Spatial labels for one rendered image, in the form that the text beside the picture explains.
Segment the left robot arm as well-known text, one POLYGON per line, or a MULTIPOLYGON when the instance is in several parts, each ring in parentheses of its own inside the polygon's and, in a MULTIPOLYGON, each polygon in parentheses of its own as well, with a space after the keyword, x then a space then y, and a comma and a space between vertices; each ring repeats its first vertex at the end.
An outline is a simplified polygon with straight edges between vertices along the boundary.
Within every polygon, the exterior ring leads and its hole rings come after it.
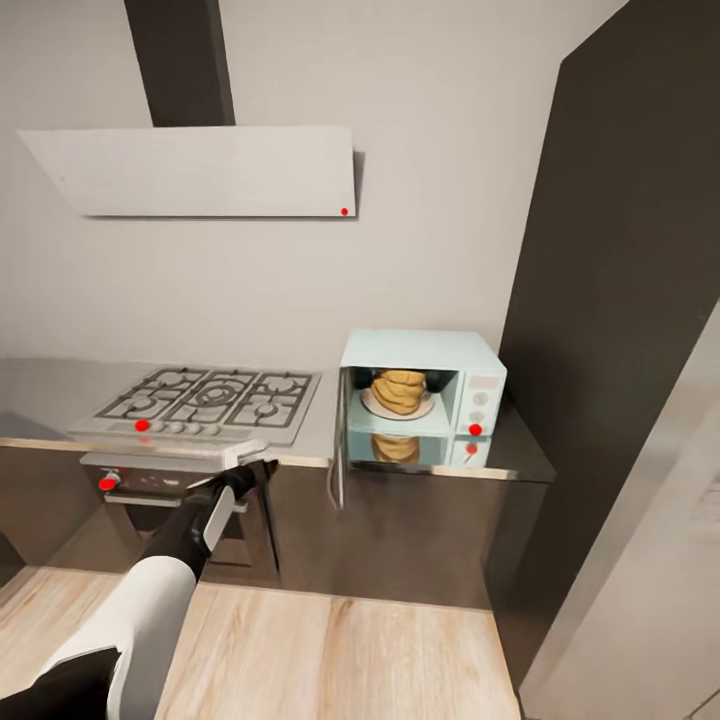
POLYGON ((246 463, 263 438, 224 450, 225 470, 186 488, 181 505, 99 610, 52 656, 30 688, 0 699, 0 720, 153 720, 181 629, 234 510, 279 460, 246 463))

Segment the popcorn bag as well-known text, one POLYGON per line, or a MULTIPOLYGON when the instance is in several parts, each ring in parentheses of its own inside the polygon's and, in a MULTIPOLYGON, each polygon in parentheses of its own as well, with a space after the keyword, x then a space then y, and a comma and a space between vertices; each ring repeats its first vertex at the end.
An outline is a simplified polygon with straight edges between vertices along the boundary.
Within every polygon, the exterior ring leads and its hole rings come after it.
POLYGON ((429 369, 375 367, 371 383, 373 397, 387 409, 406 415, 417 411, 427 391, 425 378, 429 369))

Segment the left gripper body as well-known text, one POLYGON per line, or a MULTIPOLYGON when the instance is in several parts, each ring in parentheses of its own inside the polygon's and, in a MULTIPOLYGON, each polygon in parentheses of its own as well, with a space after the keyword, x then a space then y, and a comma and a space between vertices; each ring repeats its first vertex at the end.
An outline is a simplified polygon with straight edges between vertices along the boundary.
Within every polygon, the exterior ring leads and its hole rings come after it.
POLYGON ((259 461, 253 461, 253 463, 246 463, 246 466, 234 466, 234 468, 226 471, 226 474, 237 475, 241 479, 241 483, 243 483, 241 498, 244 498, 252 487, 258 487, 270 481, 270 475, 265 463, 264 459, 259 459, 259 461))

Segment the microwave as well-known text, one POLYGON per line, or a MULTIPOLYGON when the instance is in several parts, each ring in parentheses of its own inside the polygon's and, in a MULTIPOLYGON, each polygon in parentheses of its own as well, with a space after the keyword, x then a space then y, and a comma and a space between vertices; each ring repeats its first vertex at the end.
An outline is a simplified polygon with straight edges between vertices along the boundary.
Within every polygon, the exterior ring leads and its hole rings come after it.
POLYGON ((339 373, 328 500, 348 520, 348 430, 490 436, 507 368, 479 331, 367 329, 349 335, 339 373), (397 414, 371 393, 375 367, 429 369, 417 411, 397 414))

